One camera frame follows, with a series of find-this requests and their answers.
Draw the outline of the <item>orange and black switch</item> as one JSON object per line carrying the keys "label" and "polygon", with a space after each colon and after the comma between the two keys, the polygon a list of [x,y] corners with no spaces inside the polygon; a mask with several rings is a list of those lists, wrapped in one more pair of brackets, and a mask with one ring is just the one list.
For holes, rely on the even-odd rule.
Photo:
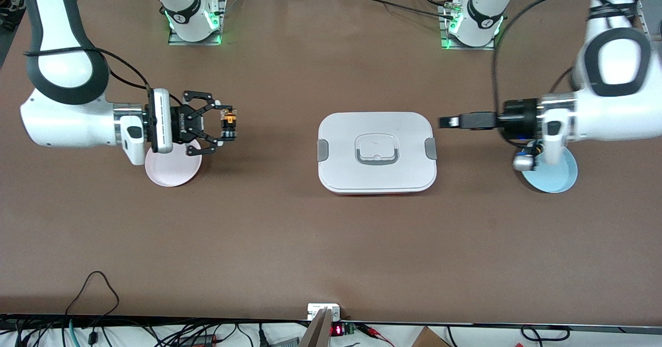
{"label": "orange and black switch", "polygon": [[234,141],[237,136],[237,116],[236,111],[232,107],[221,111],[221,124],[222,132],[219,140],[223,142]]}

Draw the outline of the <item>white lidded pink box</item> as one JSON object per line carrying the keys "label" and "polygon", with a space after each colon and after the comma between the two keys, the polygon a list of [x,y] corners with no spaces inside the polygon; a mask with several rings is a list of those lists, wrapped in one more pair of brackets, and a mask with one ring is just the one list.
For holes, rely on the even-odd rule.
{"label": "white lidded pink box", "polygon": [[318,176],[337,194],[401,194],[437,178],[437,144],[416,112],[336,112],[318,129]]}

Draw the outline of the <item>pink round plate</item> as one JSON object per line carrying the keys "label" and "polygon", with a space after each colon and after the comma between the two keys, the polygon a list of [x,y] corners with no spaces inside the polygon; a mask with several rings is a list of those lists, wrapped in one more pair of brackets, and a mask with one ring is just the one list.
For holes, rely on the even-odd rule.
{"label": "pink round plate", "polygon": [[201,155],[189,155],[187,144],[173,144],[170,153],[155,153],[148,149],[145,159],[147,177],[163,187],[177,187],[192,180],[200,170]]}

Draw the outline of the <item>light blue round plate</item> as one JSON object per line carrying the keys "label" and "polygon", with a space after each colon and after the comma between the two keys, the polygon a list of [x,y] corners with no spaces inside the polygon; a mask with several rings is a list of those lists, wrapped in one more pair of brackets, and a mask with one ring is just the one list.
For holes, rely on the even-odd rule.
{"label": "light blue round plate", "polygon": [[544,157],[538,156],[534,168],[522,172],[522,176],[537,191],[560,193],[568,191],[575,184],[578,177],[578,166],[575,157],[566,147],[563,149],[558,163],[545,163]]}

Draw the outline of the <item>brown cardboard piece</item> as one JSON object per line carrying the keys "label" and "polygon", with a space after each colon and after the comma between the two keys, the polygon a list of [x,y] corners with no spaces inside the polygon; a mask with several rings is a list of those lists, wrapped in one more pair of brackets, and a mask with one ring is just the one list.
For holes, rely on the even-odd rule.
{"label": "brown cardboard piece", "polygon": [[411,347],[452,347],[431,328],[423,326]]}

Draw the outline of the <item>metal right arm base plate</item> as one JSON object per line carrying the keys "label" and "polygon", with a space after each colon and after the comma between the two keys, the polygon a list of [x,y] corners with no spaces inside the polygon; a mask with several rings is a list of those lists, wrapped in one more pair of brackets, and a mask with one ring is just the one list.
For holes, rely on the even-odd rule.
{"label": "metal right arm base plate", "polygon": [[196,24],[203,30],[210,29],[210,33],[202,40],[187,41],[180,37],[176,32],[176,27],[170,23],[170,33],[168,36],[168,45],[173,46],[219,46],[222,45],[222,31],[224,27],[224,14],[227,0],[211,0],[206,3],[208,10],[201,11],[200,14],[205,22]]}

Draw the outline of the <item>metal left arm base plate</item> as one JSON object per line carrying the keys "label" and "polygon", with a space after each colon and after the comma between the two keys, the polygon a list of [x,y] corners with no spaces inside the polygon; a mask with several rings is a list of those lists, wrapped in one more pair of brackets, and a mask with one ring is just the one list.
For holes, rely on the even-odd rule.
{"label": "metal left arm base plate", "polygon": [[493,50],[503,17],[478,20],[466,16],[462,5],[445,3],[438,6],[441,46],[450,50]]}

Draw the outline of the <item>white bracket mounting plate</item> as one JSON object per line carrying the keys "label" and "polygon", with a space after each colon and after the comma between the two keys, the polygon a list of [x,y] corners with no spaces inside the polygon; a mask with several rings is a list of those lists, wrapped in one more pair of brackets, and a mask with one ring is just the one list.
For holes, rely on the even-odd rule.
{"label": "white bracket mounting plate", "polygon": [[341,307],[337,303],[308,303],[307,320],[312,321],[317,312],[322,311],[322,309],[330,309],[332,311],[333,322],[339,322],[341,320]]}

